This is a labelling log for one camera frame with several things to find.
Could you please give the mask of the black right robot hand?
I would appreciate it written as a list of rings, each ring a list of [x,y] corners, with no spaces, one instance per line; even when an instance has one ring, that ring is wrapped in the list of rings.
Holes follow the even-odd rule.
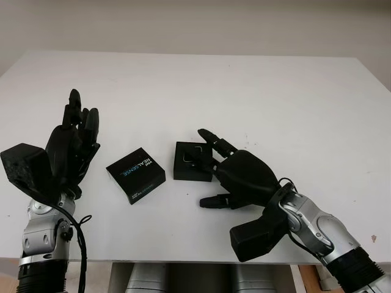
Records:
[[[227,191],[201,199],[200,206],[210,209],[238,209],[250,204],[265,207],[281,188],[271,168],[249,151],[236,149],[207,129],[199,129],[198,133],[224,160],[218,162],[209,154],[201,154],[196,164],[214,175]]]

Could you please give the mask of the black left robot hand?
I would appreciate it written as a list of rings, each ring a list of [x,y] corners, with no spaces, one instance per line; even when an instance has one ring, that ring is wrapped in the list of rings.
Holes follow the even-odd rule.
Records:
[[[82,195],[79,184],[100,148],[97,143],[98,130],[98,109],[82,108],[79,92],[71,90],[62,124],[52,131],[46,152],[54,179],[61,191],[75,200]]]

